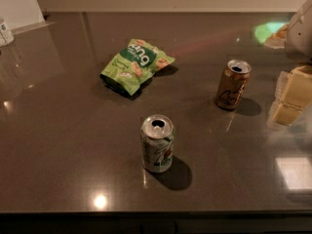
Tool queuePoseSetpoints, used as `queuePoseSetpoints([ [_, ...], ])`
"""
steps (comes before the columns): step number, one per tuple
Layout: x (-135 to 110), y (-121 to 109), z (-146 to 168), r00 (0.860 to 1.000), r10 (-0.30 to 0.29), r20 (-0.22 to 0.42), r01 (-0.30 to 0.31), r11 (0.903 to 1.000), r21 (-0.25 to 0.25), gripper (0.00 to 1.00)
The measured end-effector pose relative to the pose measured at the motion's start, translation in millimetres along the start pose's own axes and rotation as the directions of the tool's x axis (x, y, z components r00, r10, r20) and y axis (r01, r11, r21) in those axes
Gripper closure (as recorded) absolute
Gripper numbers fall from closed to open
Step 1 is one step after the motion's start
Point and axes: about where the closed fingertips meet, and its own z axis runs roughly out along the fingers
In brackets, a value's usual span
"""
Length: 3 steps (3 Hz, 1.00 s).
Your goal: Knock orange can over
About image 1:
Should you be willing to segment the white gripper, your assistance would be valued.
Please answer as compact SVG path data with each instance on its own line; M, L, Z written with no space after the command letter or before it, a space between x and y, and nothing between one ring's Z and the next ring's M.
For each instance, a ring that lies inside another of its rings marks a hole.
M284 49L296 62L312 63L312 0L306 0L285 23L264 42L272 49ZM312 66L302 65L282 71L277 81L272 120L289 126L312 102Z

